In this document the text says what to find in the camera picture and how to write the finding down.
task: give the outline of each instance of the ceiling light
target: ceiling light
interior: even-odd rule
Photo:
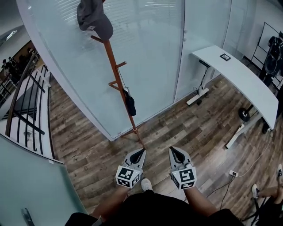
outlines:
[[[17,32],[16,30],[12,31],[12,32],[7,36],[6,41],[7,41],[10,37],[12,37],[12,35],[14,35],[16,32]]]

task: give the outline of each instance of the wooden coat rack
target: wooden coat rack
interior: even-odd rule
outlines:
[[[106,41],[102,41],[100,38],[96,37],[96,36],[91,36],[92,39],[96,40],[96,41],[99,41],[101,43],[104,44],[104,47],[105,47],[105,50],[106,50],[106,53],[108,55],[108,58],[109,58],[109,61],[110,61],[110,64],[111,64],[111,67],[112,67],[112,71],[114,73],[114,76],[115,76],[115,81],[109,83],[108,85],[111,86],[112,88],[120,91],[120,94],[122,96],[122,99],[123,99],[123,102],[124,102],[124,105],[125,105],[125,108],[127,110],[127,113],[128,113],[128,116],[129,116],[129,119],[131,121],[131,124],[133,126],[133,129],[125,134],[123,134],[121,137],[123,136],[126,136],[130,133],[135,133],[138,137],[138,140],[139,142],[141,143],[141,145],[143,146],[143,148],[145,148],[145,145],[138,133],[138,128],[142,125],[140,125],[138,128],[136,127],[135,123],[134,123],[134,120],[133,120],[133,117],[129,114],[128,112],[128,109],[127,109],[127,106],[126,106],[126,99],[125,99],[125,95],[123,93],[123,85],[122,85],[122,81],[121,81],[121,78],[120,78],[120,75],[119,75],[119,72],[118,72],[118,68],[121,67],[121,66],[124,66],[126,65],[126,62],[122,62],[120,64],[116,64],[116,60],[114,58],[114,54],[113,54],[113,51],[112,51],[112,47],[111,47],[111,44],[110,44],[110,41],[109,40],[106,40]]]

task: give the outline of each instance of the gray cap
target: gray cap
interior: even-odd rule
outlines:
[[[108,40],[113,35],[113,27],[102,4],[102,0],[80,0],[77,20],[81,30],[94,30],[102,40]]]

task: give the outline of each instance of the wheel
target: wheel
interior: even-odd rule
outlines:
[[[202,102],[203,102],[202,100],[198,100],[196,104],[197,104],[198,106],[200,106],[200,104],[201,104]]]
[[[249,115],[249,113],[247,112],[247,109],[246,109],[246,108],[240,108],[239,111],[238,111],[238,113],[239,113],[240,118],[241,118],[244,122],[249,121],[250,115]]]

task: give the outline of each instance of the sneaker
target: sneaker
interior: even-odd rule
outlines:
[[[256,184],[254,184],[253,186],[252,186],[252,196],[253,196],[253,198],[254,199],[257,199],[259,196],[258,196],[258,193],[259,193],[260,191],[259,191],[259,189],[257,188],[257,185]]]
[[[279,177],[282,176],[282,164],[278,165],[278,168],[277,168],[276,172],[277,172],[276,176],[277,176],[277,179],[278,179]]]
[[[149,179],[145,178],[141,181],[141,188],[145,192],[146,190],[152,190],[151,182]]]

